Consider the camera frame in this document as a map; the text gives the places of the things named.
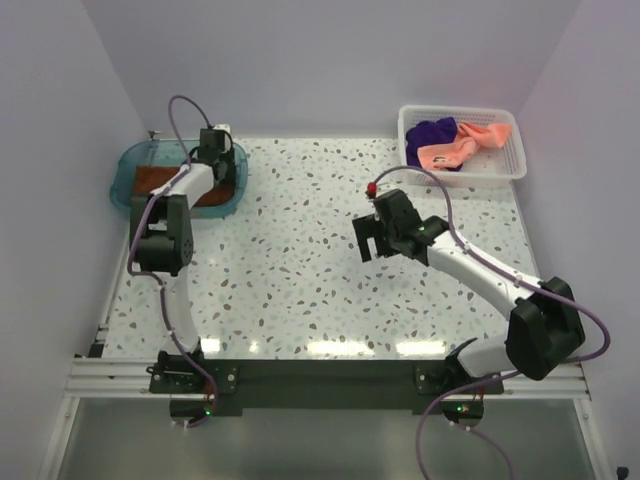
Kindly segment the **pink towel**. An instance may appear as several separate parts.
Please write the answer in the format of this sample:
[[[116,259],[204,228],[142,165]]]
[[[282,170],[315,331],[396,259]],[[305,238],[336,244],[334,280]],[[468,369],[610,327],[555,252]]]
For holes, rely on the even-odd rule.
[[[449,144],[452,148],[450,158],[455,165],[461,166],[480,150],[504,147],[512,133],[512,126],[507,123],[479,126],[461,122],[457,127],[456,139]]]

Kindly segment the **brown towel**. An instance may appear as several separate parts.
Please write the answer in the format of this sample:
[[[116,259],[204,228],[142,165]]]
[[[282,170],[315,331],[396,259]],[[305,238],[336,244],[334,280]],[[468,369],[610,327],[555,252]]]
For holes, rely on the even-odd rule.
[[[152,190],[161,187],[179,171],[177,166],[156,167],[138,166],[133,185],[132,194],[150,193]],[[204,194],[196,207],[217,207],[230,201],[235,194],[235,185],[229,182],[222,182]]]

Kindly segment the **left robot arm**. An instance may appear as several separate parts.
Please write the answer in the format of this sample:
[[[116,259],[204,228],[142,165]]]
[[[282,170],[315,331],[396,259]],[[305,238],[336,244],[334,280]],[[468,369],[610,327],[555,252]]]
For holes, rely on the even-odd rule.
[[[131,200],[128,273],[155,281],[166,332],[162,357],[176,357],[172,379],[185,392],[203,388],[207,400],[217,385],[202,362],[201,340],[191,315],[188,266],[194,254],[191,210],[214,187],[235,177],[230,127],[208,125],[199,144],[168,180]]]

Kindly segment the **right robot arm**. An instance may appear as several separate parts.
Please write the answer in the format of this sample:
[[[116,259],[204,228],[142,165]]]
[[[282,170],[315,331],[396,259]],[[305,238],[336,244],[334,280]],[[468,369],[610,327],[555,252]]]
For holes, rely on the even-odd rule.
[[[374,199],[373,207],[372,214],[352,222],[363,261],[398,254],[418,261],[463,283],[507,321],[503,333],[470,339],[447,356],[445,379],[454,391],[468,392],[481,378],[512,370],[540,381],[583,345],[584,328],[565,281],[492,271],[495,260],[482,264],[473,259],[449,222],[421,218],[399,189]]]

